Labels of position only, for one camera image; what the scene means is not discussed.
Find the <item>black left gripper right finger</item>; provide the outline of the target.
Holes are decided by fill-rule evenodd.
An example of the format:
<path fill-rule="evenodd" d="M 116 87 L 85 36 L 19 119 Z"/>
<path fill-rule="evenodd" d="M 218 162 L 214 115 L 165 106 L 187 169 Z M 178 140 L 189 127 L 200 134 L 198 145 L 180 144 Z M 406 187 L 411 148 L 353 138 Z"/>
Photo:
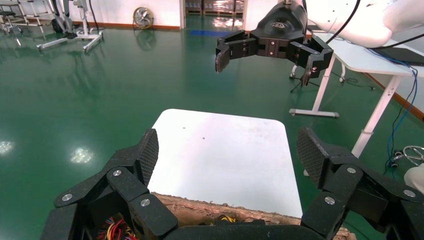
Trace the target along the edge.
<path fill-rule="evenodd" d="M 322 239 L 336 236 L 349 212 L 387 240 L 424 237 L 424 196 L 366 167 L 347 148 L 323 142 L 311 128 L 298 131 L 296 152 L 319 194 L 300 224 Z"/>

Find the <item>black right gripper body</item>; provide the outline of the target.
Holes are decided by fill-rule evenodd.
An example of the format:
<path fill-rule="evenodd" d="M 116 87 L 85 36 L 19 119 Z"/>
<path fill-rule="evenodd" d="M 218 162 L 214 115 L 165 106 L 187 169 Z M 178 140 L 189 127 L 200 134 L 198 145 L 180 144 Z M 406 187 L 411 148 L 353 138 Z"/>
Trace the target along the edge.
<path fill-rule="evenodd" d="M 304 2 L 276 4 L 250 32 L 250 38 L 255 40 L 250 52 L 262 57 L 291 59 L 295 47 L 305 41 L 307 21 Z"/>

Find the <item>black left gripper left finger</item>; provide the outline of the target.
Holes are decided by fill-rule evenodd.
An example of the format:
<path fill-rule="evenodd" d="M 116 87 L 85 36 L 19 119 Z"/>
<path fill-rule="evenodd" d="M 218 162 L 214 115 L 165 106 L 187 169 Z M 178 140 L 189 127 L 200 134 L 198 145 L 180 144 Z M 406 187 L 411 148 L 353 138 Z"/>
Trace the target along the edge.
<path fill-rule="evenodd" d="M 41 239 L 93 240 L 117 214 L 138 239 L 164 239 L 178 219 L 148 189 L 158 155 L 157 131 L 150 128 L 139 143 L 117 150 L 102 170 L 56 198 Z"/>

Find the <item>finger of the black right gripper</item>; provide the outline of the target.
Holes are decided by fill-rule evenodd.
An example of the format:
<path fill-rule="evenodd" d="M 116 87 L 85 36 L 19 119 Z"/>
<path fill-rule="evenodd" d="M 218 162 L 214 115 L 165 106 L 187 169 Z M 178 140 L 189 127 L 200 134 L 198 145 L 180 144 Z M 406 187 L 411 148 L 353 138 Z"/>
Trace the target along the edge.
<path fill-rule="evenodd" d="M 318 78 L 320 72 L 329 67 L 334 50 L 321 38 L 313 35 L 306 43 L 291 42 L 287 59 L 297 67 L 304 68 L 301 86 L 307 86 L 311 78 Z"/>
<path fill-rule="evenodd" d="M 258 40 L 245 30 L 238 30 L 217 39 L 215 71 L 221 73 L 230 60 L 253 56 L 258 50 Z"/>

